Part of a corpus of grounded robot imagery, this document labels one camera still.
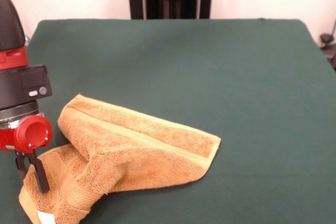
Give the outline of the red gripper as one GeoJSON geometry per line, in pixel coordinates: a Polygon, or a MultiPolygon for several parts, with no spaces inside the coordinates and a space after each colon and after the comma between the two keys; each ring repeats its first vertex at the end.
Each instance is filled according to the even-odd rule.
{"type": "Polygon", "coordinates": [[[16,166],[23,181],[27,174],[25,155],[35,168],[35,177],[41,193],[49,192],[49,183],[42,161],[34,149],[46,147],[53,136],[53,127],[42,115],[30,115],[20,120],[1,124],[1,150],[16,151],[16,166]]]}

